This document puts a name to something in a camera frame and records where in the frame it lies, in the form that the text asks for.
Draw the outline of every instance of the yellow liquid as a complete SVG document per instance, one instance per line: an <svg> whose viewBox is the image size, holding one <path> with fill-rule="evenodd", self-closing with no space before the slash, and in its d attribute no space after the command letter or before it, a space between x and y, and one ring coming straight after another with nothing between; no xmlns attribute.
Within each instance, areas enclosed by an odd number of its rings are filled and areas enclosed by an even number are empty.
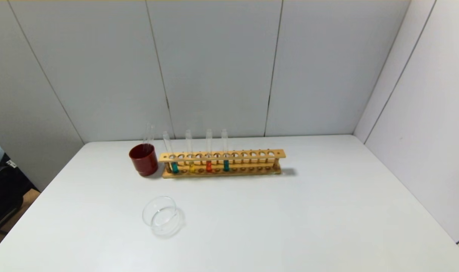
<svg viewBox="0 0 459 272"><path fill-rule="evenodd" d="M196 172L196 168L194 167L194 162L190 162L189 163L189 171L191 173L195 173Z"/></svg>

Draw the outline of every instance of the test tube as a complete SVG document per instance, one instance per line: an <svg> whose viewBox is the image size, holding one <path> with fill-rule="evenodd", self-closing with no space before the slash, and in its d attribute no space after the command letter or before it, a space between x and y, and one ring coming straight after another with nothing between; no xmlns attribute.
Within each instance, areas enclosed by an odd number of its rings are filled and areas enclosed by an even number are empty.
<svg viewBox="0 0 459 272"><path fill-rule="evenodd" d="M174 158L176 158L176 155L174 155L173 152L173 147L171 146L171 138L169 138L169 134L167 131L164 131L162 133L162 138L164 139L164 144L166 145L166 151L169 154L171 154ZM179 173L179 169L177 168L177 162L171 162L171 166L173 167L174 174Z"/></svg>
<svg viewBox="0 0 459 272"><path fill-rule="evenodd" d="M228 157L228 132L226 129L221 130L221 139L223 139L223 157ZM223 161L223 171L228 172L230 170L230 161L224 160Z"/></svg>
<svg viewBox="0 0 459 272"><path fill-rule="evenodd" d="M154 141L154 132L156 130L154 129L154 125L151 125L150 123L147 123L145 126L145 135L144 139L142 140L142 145L143 145L143 151L145 153L150 153L152 150L150 149L150 146L152 145L152 141Z"/></svg>
<svg viewBox="0 0 459 272"><path fill-rule="evenodd" d="M188 129L186 131L186 145L188 145L188 155L191 155L191 158L193 158L193 143L192 143L193 137L191 136L191 131ZM189 171L191 173L195 173L196 169L194 167L194 162L189 162Z"/></svg>
<svg viewBox="0 0 459 272"><path fill-rule="evenodd" d="M211 158L211 140L213 139L213 132L211 129L206 131L206 157ZM206 161L206 172L211 172L213 169L211 167L211 160Z"/></svg>

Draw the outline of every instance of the wooden floor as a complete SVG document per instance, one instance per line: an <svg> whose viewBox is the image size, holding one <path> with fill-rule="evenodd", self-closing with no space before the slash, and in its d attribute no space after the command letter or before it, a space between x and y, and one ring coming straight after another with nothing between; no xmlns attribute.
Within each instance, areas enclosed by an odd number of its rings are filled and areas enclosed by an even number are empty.
<svg viewBox="0 0 459 272"><path fill-rule="evenodd" d="M35 190L30 190L28 191L24 196L23 196L23 204L21 205L20 210L12 217L10 220L8 220L3 227L1 227L0 230L9 232L12 227L18 222L18 220L21 218L23 213L26 212L26 210L30 207L30 205L37 199L37 197L40 195L39 192ZM3 238L5 236L3 234L0 234L0 243L3 241Z"/></svg>

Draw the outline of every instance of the wooden test tube rack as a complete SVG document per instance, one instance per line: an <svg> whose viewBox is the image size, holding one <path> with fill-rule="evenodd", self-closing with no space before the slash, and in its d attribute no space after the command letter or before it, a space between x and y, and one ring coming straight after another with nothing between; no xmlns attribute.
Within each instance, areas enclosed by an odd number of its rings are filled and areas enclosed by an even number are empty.
<svg viewBox="0 0 459 272"><path fill-rule="evenodd" d="M267 150L233 150L226 156L222 151L211 153L194 152L188 156L186 152L162 153L159 162L164 162L163 178L218 177L218 176L251 176L281 174L279 159L286 158L283 149ZM225 172L223 161L229 161L229 171ZM206 162L212 162L212 171L206 171ZM179 172L174 174L171 163L176 162ZM195 172L189 170L194 163Z"/></svg>

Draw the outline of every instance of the black chair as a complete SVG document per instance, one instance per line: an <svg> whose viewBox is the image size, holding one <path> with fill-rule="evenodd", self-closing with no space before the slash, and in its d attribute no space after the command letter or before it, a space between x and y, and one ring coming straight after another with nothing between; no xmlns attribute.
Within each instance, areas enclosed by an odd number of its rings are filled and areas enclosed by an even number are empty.
<svg viewBox="0 0 459 272"><path fill-rule="evenodd" d="M23 195L30 189L38 189L23 172L12 166L10 157L3 155L0 162L0 227L20 210Z"/></svg>

